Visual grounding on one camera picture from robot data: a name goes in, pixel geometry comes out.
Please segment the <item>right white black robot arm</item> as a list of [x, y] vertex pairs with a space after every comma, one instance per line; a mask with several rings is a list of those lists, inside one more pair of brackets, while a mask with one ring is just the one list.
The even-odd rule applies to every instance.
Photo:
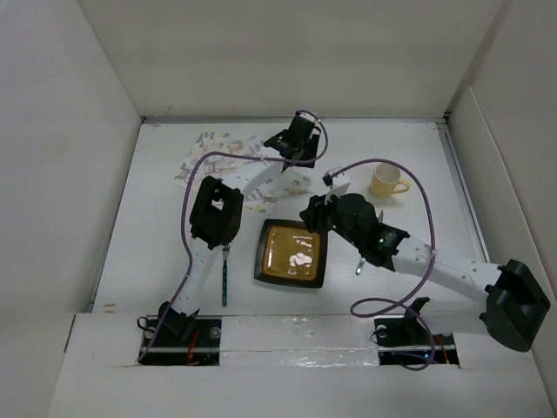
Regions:
[[401, 316], [377, 319], [383, 347], [427, 344], [432, 334], [487, 334], [517, 352], [531, 349], [551, 304], [526, 264], [463, 259], [383, 223], [374, 206], [357, 193], [313, 196], [301, 219], [311, 233], [333, 231], [353, 245], [365, 262], [395, 273], [426, 278], [467, 299], [469, 310], [443, 307], [428, 296], [411, 298]]

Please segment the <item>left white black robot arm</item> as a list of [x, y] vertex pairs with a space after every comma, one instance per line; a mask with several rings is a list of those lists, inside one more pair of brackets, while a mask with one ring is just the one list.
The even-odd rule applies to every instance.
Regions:
[[[211, 151], [192, 167], [186, 183], [180, 215], [180, 235], [187, 267], [172, 291], [170, 300], [159, 308], [164, 321], [164, 335], [175, 345], [184, 345], [193, 337], [191, 322], [200, 308], [200, 297], [218, 251], [238, 234], [245, 196], [267, 181], [294, 166], [312, 168], [324, 157], [329, 145], [326, 128], [319, 117], [308, 110], [297, 110], [288, 128], [268, 138], [258, 154], [232, 154]], [[198, 170], [207, 159], [233, 158], [245, 163], [222, 178], [210, 175], [201, 180], [192, 205], [188, 204]]]

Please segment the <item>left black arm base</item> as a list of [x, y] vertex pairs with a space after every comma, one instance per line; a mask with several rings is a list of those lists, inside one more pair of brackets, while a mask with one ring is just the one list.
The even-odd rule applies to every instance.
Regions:
[[143, 366], [212, 367], [220, 363], [222, 318], [191, 316], [173, 308], [158, 323], [169, 303], [163, 303], [157, 315], [141, 316], [137, 326], [142, 331], [138, 363]]

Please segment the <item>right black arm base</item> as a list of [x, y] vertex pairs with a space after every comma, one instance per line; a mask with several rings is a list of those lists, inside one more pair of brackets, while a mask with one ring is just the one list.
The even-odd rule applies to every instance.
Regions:
[[374, 324], [370, 341], [378, 346], [380, 366], [415, 369], [429, 361], [431, 365], [460, 364], [453, 335], [434, 334], [432, 346], [424, 326], [408, 311], [399, 316], [378, 317]]

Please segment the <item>floral patterned cloth napkin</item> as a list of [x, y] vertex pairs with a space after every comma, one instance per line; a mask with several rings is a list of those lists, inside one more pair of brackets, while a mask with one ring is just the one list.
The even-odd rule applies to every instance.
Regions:
[[[261, 136], [242, 136], [229, 132], [203, 131], [198, 134], [193, 148], [185, 154], [185, 160], [174, 176], [172, 184], [184, 188], [191, 176], [193, 166], [208, 152], [226, 152], [238, 155], [258, 156], [262, 147]], [[222, 156], [209, 157], [204, 160], [196, 171], [191, 194], [198, 191], [202, 179], [211, 175], [222, 178], [246, 165], [246, 160], [226, 158]], [[312, 180], [306, 168], [290, 168], [280, 173], [275, 179], [268, 180], [261, 187], [245, 196], [244, 209], [253, 212], [271, 213], [280, 198], [298, 196], [313, 192]]]

